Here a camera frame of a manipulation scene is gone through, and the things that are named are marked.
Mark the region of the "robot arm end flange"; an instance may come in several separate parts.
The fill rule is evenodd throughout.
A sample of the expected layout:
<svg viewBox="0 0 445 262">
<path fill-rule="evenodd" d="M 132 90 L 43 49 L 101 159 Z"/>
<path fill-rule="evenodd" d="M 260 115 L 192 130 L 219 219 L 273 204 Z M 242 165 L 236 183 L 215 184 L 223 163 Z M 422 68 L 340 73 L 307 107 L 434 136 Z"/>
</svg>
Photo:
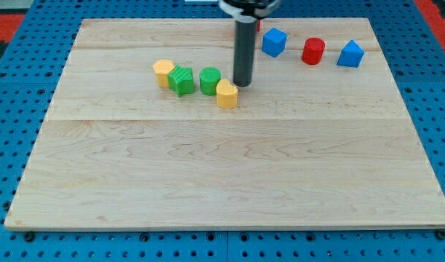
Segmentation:
<svg viewBox="0 0 445 262">
<path fill-rule="evenodd" d="M 269 16 L 281 0 L 219 0 L 219 8 L 240 23 L 253 23 Z"/>
</svg>

